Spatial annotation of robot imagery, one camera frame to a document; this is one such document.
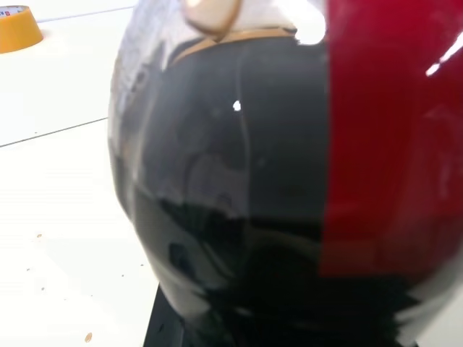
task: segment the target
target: tape roll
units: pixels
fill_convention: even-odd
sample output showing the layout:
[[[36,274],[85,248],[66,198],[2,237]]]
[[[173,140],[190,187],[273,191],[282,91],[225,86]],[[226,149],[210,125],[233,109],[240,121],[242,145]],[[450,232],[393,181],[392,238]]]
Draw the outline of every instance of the tape roll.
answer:
[[[0,53],[18,51],[43,40],[27,6],[0,6]]]

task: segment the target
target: glossy helmet shell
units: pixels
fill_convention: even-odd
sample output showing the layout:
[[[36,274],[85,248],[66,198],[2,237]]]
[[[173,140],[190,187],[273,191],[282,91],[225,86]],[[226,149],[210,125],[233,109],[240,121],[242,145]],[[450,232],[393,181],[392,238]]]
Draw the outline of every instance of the glossy helmet shell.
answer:
[[[186,326],[212,346],[411,346],[459,284],[463,2],[317,1],[317,44],[207,47],[153,3],[116,63],[110,152]]]

